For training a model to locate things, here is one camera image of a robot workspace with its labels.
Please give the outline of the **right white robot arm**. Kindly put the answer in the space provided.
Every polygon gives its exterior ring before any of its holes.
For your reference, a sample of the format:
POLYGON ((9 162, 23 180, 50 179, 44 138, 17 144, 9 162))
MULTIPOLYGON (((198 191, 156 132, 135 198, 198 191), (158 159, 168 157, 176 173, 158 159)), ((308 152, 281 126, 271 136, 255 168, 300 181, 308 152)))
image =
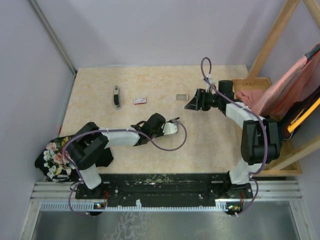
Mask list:
POLYGON ((198 88, 191 101, 184 106, 191 111, 217 108, 242 130, 241 158, 227 172, 223 181, 223 192, 229 198, 235 198, 241 188, 249 183, 250 177, 259 174, 266 164, 278 159, 281 152, 277 121, 252 113, 243 102, 235 99, 233 85, 231 80, 221 80, 218 89, 198 88))

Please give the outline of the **black silver stapler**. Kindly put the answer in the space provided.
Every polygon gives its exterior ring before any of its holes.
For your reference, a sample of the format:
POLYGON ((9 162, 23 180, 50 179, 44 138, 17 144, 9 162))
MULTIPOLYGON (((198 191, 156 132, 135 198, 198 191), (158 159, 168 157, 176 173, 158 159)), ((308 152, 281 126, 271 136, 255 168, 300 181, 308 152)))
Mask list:
POLYGON ((113 88, 113 104, 114 104, 114 107, 117 110, 121 109, 121 107, 122 107, 122 105, 121 105, 120 87, 118 85, 116 85, 113 88))

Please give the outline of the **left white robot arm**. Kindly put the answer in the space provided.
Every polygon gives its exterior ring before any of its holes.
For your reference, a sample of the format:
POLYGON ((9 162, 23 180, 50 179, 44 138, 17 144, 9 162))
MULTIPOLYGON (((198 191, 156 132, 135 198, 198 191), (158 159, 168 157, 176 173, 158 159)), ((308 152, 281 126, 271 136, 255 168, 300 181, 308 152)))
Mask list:
POLYGON ((178 130, 177 118, 166 120, 159 113, 127 128, 100 128, 89 122, 66 143, 62 155, 75 167, 87 194, 97 199, 104 192, 97 167, 107 167, 113 161, 111 148, 137 147, 149 142, 155 146, 155 138, 176 134, 178 130))

